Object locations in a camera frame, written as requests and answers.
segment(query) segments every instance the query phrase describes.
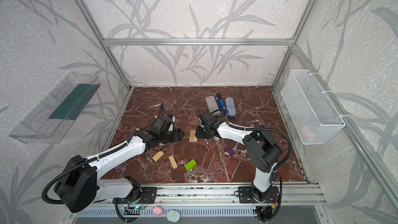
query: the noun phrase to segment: pink object in basket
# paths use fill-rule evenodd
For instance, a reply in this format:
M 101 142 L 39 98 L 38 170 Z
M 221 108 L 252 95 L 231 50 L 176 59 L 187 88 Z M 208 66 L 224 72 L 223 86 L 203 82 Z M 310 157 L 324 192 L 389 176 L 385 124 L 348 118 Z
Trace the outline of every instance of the pink object in basket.
M 152 209 L 152 213 L 156 214 L 157 216 L 161 216 L 163 214 L 163 209 L 159 206 L 156 206 Z

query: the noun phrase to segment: purple block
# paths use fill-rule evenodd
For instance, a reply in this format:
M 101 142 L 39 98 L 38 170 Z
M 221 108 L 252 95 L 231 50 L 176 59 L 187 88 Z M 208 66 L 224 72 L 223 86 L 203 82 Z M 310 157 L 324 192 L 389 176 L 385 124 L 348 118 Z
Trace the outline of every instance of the purple block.
M 233 150 L 231 147 L 225 147 L 225 148 L 224 148 L 224 151 L 225 151 L 226 153 L 228 153 L 228 155 L 229 155 L 230 157 L 232 157 L 233 155 L 235 155 L 235 152 L 234 152 L 234 150 Z

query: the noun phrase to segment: red marble tabletop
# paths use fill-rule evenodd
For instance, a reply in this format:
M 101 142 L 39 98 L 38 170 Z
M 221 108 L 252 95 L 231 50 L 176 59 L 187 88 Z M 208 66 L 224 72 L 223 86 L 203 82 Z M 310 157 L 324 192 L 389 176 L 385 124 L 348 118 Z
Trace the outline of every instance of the red marble tabletop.
M 164 113 L 176 117 L 175 127 L 185 132 L 181 142 L 166 144 L 164 155 L 155 162 L 157 151 L 150 150 L 117 166 L 103 179 L 130 176 L 138 183 L 225 183 L 252 182 L 256 167 L 245 147 L 228 139 L 198 140 L 190 143 L 189 132 L 200 125 L 199 115 L 207 110 L 205 97 L 221 93 L 235 101 L 236 116 L 230 121 L 243 126 L 263 124 L 286 132 L 270 87 L 136 87 L 122 116 L 111 147 L 125 141 L 131 132 L 149 124 L 164 102 Z M 285 156 L 287 142 L 273 134 Z M 235 154 L 230 157 L 225 147 Z M 178 168 L 173 169 L 168 156 L 173 155 Z M 195 159 L 197 166 L 187 172 L 184 164 Z M 278 170 L 283 181 L 305 181 L 296 154 Z

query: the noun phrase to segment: white wire mesh basket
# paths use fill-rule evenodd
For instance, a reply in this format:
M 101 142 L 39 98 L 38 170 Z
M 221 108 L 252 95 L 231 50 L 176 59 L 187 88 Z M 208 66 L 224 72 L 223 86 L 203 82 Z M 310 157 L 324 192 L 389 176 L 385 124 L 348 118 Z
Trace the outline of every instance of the white wire mesh basket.
M 303 144 L 323 144 L 346 125 L 309 70 L 292 70 L 281 94 Z

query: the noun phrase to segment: patterned wallpaper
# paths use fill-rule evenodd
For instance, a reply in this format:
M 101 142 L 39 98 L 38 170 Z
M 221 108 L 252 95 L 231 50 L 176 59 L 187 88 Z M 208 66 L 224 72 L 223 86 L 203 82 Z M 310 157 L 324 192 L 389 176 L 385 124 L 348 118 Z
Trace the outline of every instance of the patterned wallpaper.
M 106 38 L 289 38 L 308 0 L 85 2 Z M 132 85 L 145 86 L 271 85 L 285 50 L 259 46 L 113 48 Z
M 0 0 L 0 19 L 0 223 L 55 223 L 63 206 L 41 200 L 44 185 L 71 157 L 106 146 L 127 88 L 73 0 Z M 96 74 L 101 86 L 61 142 L 9 137 L 69 72 Z
M 319 0 L 298 42 L 361 132 L 398 179 L 398 0 Z M 280 91 L 307 175 L 320 183 L 337 223 L 398 223 L 398 213 L 345 132 L 303 146 Z

